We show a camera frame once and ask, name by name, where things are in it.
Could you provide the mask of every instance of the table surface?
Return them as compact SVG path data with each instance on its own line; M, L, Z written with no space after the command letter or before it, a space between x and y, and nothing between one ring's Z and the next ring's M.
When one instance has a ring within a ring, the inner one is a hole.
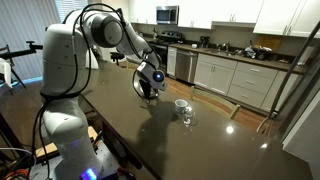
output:
M187 100L195 116L186 126L175 112L178 94L161 91L145 103L133 89L132 75L100 64L82 95L156 178L312 179L308 163L283 151L279 142L201 104Z

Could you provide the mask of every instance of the blue light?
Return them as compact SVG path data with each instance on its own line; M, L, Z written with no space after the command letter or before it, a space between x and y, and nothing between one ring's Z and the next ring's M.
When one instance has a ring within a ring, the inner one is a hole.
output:
M94 174L91 168L87 169L81 174L82 180L97 180L97 176Z

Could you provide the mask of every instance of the window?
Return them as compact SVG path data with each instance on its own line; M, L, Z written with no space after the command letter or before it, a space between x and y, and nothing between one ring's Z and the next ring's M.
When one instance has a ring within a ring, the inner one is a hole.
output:
M73 10L83 9L88 5L87 0L55 0L60 21L63 22L64 18Z

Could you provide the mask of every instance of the stove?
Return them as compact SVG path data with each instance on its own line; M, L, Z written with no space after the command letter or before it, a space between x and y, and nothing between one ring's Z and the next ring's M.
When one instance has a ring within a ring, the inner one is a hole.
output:
M182 43L184 40L183 34L175 31L163 31L157 40L149 41L151 48L159 54L162 59L160 69L166 74L167 58L169 44Z

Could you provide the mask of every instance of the bottle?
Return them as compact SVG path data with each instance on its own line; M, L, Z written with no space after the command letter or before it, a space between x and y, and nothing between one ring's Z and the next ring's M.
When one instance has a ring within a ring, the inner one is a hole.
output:
M157 39L157 37L158 37L158 34L156 31L156 28L153 28L153 39Z

